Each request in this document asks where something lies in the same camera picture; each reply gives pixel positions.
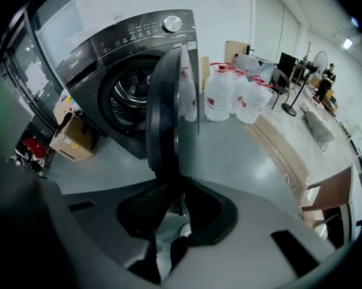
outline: person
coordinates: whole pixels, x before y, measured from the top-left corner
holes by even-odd
[[[322,81],[320,82],[318,91],[315,94],[315,97],[322,101],[326,93],[331,90],[332,85],[335,83],[336,74],[335,74],[335,65],[333,63],[330,64],[329,69],[325,69],[322,74]]]

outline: washing machine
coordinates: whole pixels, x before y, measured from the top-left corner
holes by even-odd
[[[161,57],[178,45],[188,51],[191,70],[184,71],[192,74],[198,91],[197,37],[191,10],[156,11],[109,26],[79,45],[56,71],[90,122],[143,159],[153,72]]]

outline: control panel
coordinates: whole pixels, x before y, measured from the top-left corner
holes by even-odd
[[[128,44],[149,38],[183,37],[195,39],[193,13],[190,10],[157,11],[125,19],[109,26],[90,40],[99,58]]]

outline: control knob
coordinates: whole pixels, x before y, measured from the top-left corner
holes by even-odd
[[[164,19],[164,28],[169,32],[177,32],[181,29],[182,21],[177,16],[168,16]]]

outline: black cable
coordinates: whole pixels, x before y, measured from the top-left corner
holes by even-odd
[[[276,63],[276,59],[277,59],[277,55],[278,55],[278,50],[280,49],[281,36],[283,35],[283,26],[284,26],[284,10],[285,10],[285,5],[283,4],[283,22],[281,23],[280,40],[278,41],[278,48],[277,48],[277,52],[276,52],[275,63]]]

